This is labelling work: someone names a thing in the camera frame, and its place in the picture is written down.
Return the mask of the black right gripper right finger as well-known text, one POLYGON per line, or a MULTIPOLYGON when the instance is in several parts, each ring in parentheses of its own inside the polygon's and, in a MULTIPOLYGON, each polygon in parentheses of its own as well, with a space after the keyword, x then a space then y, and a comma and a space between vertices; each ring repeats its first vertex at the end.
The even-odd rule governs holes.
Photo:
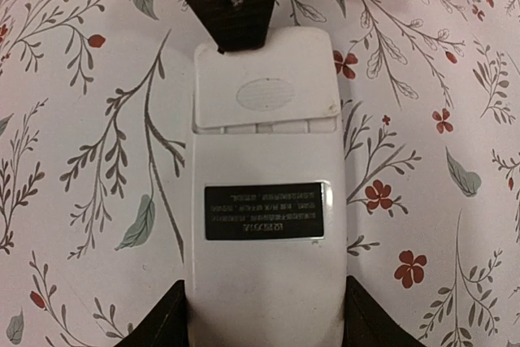
POLYGON ((423 347, 354 278, 346 278, 344 347, 423 347))

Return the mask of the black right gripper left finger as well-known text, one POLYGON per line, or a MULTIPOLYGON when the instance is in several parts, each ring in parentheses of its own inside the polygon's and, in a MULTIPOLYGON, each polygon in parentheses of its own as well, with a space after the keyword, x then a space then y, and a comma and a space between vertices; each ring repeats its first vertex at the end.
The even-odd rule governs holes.
POLYGON ((184 281, 177 280, 121 347, 189 347, 184 281))

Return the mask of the white remote control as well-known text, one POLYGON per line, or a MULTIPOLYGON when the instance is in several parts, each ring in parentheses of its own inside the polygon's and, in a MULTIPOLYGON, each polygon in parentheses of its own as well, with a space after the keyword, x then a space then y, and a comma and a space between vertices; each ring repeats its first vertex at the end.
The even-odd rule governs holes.
POLYGON ((187 141, 192 346, 339 346, 347 271, 340 113, 187 141))

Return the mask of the white battery cover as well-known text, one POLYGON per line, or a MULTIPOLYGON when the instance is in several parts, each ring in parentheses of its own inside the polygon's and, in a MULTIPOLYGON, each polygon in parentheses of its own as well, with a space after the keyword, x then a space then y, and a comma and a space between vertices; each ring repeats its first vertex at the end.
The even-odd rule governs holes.
POLYGON ((332 42, 320 28, 272 29, 257 50, 221 54, 204 43, 194 65, 194 123, 201 129, 340 113, 332 42))

